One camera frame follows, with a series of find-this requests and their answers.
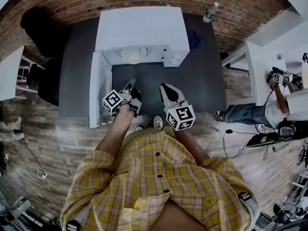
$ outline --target open cabinet door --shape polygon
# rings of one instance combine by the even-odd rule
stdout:
[[[111,69],[112,66],[101,51],[93,53],[89,98],[90,128],[96,128],[102,121],[107,122],[111,119],[103,107],[103,97],[111,92]]]

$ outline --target dark gray tabletop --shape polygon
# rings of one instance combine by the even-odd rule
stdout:
[[[163,113],[161,83],[180,89],[195,112],[225,110],[226,93],[221,60],[212,24],[199,15],[183,14],[187,31],[196,31],[203,45],[193,49],[179,67],[162,63],[114,65],[112,88],[120,91],[130,78],[142,95],[140,115]],[[99,18],[75,23],[67,43],[60,81],[59,111],[61,117],[89,116],[89,88],[92,54],[95,48]]]

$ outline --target bottle label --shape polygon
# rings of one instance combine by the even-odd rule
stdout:
[[[205,16],[209,19],[212,19],[214,17],[214,15],[210,14],[209,12],[206,12]]]

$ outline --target water bottle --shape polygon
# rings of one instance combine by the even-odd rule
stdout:
[[[219,6],[219,3],[215,2],[214,6],[208,8],[206,14],[203,16],[204,22],[209,23],[212,20],[212,18],[214,17],[214,15],[217,12],[218,6]]]
[[[160,0],[159,6],[167,6],[168,0]]]

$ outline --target blue jeans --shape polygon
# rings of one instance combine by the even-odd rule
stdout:
[[[264,124],[273,128],[265,117],[265,105],[256,106],[254,103],[229,106],[222,119],[227,123]]]

